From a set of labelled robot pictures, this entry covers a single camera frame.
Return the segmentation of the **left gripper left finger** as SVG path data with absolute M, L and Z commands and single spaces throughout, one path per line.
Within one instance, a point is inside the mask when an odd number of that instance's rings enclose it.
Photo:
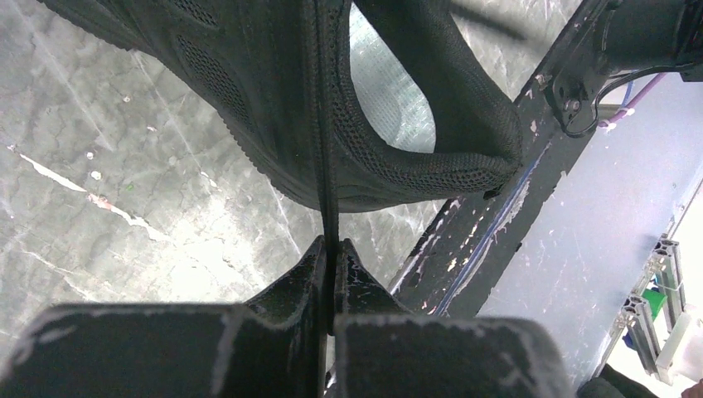
M 325 242 L 243 303 L 69 303 L 41 312 L 4 397 L 319 397 Z

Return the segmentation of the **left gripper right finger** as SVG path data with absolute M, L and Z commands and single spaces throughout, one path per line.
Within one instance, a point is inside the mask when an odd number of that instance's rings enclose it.
M 523 318 L 407 311 L 349 240 L 335 281 L 335 397 L 571 397 L 558 347 Z

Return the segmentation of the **black sneaker shoe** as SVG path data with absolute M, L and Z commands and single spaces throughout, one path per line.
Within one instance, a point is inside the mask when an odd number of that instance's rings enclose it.
M 346 213 L 494 192 L 521 166 L 516 106 L 463 39 L 449 1 L 360 1 L 429 102 L 431 153 L 390 146 L 352 83 L 350 1 L 49 1 L 86 32 L 161 61 L 214 107 L 255 167 L 318 209 L 314 158 L 330 140 Z

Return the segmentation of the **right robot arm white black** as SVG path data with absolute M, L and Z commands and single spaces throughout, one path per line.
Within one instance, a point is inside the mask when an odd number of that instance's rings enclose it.
M 685 82 L 702 81 L 701 1 L 609 1 L 584 24 L 555 70 L 558 78 L 682 66 Z

